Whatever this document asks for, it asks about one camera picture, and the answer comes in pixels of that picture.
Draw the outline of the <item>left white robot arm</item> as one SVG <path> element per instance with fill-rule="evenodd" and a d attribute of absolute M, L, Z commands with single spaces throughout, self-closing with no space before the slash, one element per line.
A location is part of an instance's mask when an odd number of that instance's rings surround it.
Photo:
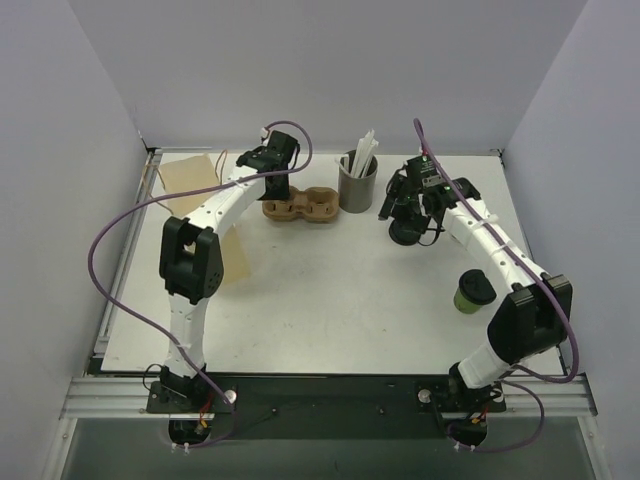
<path fill-rule="evenodd" d="M 263 143 L 242 154 L 227 187 L 180 219 L 163 226 L 160 277 L 170 304 L 170 341 L 160 374 L 170 400 L 183 411 L 204 402 L 206 382 L 203 338 L 209 299 L 224 277 L 221 241 L 251 204 L 284 200 L 289 195 L 289 163 L 300 151 L 292 136 L 272 131 Z"/>

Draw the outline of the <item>black plastic cup lid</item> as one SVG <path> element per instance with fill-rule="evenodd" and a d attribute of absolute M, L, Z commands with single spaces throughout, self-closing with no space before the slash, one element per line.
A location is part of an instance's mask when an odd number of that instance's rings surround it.
<path fill-rule="evenodd" d="M 497 298 L 497 293 L 482 270 L 464 272 L 458 280 L 458 296 L 473 305 L 489 305 Z"/>

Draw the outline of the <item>green paper coffee cup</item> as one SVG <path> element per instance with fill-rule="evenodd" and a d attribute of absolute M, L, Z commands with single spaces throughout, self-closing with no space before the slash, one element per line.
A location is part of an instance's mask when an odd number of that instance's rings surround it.
<path fill-rule="evenodd" d="M 478 303 L 473 297 L 468 297 L 461 287 L 454 294 L 453 304 L 459 312 L 466 315 L 472 315 L 483 307 L 482 303 Z"/>

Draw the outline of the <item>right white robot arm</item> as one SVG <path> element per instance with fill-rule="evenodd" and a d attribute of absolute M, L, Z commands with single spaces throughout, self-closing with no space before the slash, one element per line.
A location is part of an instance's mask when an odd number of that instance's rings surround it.
<path fill-rule="evenodd" d="M 391 222 L 389 236 L 402 246 L 427 232 L 448 234 L 479 266 L 459 280 L 457 297 L 475 309 L 500 303 L 484 343 L 451 369 L 462 388 L 485 388 L 568 338 L 571 283 L 549 275 L 510 239 L 468 179 L 440 175 L 430 157 L 411 158 L 387 183 L 379 217 Z"/>

